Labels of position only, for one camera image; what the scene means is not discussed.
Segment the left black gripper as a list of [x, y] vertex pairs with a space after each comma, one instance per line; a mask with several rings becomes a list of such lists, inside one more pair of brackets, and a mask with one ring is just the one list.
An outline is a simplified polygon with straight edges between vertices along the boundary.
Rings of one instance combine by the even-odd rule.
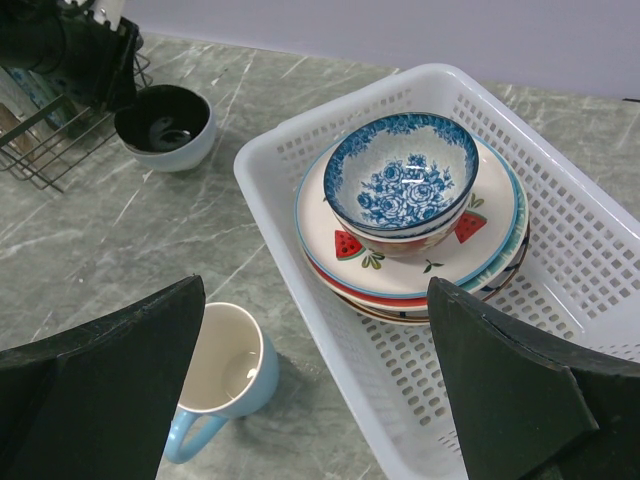
[[35, 72], [71, 100], [108, 112], [136, 100], [139, 26], [122, 1], [3, 1], [1, 65]]

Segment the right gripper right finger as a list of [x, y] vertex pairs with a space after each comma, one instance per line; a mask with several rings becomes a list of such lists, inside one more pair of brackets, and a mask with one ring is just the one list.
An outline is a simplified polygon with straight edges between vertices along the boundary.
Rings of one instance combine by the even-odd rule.
[[430, 327], [471, 479], [636, 479], [639, 365], [435, 277]]

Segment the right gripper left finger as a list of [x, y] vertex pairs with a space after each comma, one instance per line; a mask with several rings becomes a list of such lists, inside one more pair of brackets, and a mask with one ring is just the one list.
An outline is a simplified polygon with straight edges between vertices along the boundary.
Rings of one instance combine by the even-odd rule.
[[191, 275], [2, 351], [2, 478], [155, 478], [204, 306]]

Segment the dark striped bottom bowl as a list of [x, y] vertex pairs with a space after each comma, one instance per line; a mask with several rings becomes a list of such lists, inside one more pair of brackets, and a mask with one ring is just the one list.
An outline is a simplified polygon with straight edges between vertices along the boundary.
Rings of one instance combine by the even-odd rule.
[[202, 95], [166, 84], [140, 90], [134, 104], [114, 117], [126, 145], [153, 154], [193, 143], [214, 123], [213, 109]]

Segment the white light blue bowl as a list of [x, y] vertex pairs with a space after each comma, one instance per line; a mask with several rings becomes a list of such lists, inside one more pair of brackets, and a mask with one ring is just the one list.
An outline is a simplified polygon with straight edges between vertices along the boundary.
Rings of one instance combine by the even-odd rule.
[[116, 131], [125, 149], [139, 163], [164, 173], [187, 171], [200, 165], [216, 137], [216, 118], [205, 105], [189, 113], [133, 117], [116, 115]]

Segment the blue striped white plate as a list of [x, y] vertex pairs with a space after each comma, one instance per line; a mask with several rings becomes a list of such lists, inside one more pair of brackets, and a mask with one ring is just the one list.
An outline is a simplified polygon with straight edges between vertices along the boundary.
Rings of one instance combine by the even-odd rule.
[[[495, 295], [497, 295], [504, 287], [506, 287], [513, 277], [518, 273], [528, 250], [528, 243], [530, 238], [530, 226], [527, 226], [526, 234], [524, 239], [517, 251], [517, 254], [509, 263], [509, 265], [500, 273], [496, 274], [494, 278], [487, 282], [480, 290], [474, 293], [474, 296], [481, 301], [488, 301]], [[394, 311], [386, 311], [383, 309], [371, 308], [378, 312], [381, 312], [386, 315], [397, 315], [401, 318], [412, 318], [412, 319], [421, 319], [424, 320], [429, 318], [427, 311], [420, 312], [394, 312]]]

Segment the white watermelon pattern plate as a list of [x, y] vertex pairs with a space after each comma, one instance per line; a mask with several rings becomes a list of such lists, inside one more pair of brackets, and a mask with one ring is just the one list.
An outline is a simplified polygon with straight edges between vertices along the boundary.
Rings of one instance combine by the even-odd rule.
[[485, 291], [524, 249], [529, 209], [514, 169], [481, 138], [480, 170], [467, 209], [439, 245], [392, 258], [343, 227], [324, 199], [323, 176], [331, 152], [313, 161], [298, 189], [295, 225], [314, 272], [335, 292], [397, 310], [426, 306], [430, 279], [442, 277], [470, 293]]

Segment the white top bowl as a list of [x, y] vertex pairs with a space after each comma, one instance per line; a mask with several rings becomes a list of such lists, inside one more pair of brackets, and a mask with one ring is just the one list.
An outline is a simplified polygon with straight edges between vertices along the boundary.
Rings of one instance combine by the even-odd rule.
[[383, 238], [366, 234], [356, 227], [339, 220], [340, 226], [364, 247], [386, 257], [404, 257], [424, 252], [442, 243], [456, 228], [460, 218], [448, 222], [445, 226], [418, 236], [408, 238]]

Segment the red rimmed bottom plate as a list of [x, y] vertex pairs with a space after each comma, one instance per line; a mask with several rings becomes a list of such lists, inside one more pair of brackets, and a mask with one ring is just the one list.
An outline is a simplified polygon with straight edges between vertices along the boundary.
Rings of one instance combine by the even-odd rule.
[[473, 262], [485, 259], [484, 268], [459, 283], [474, 295], [509, 265], [529, 226], [529, 206], [522, 189], [517, 199], [511, 233], [493, 257], [489, 256], [489, 246], [497, 238], [497, 217], [478, 210], [477, 196], [472, 197], [473, 207], [463, 213], [455, 230], [441, 244], [409, 257], [391, 258], [367, 249], [336, 220], [312, 233], [302, 228], [300, 239], [317, 275], [337, 294], [386, 311], [427, 311], [427, 288], [432, 277], [452, 281]]

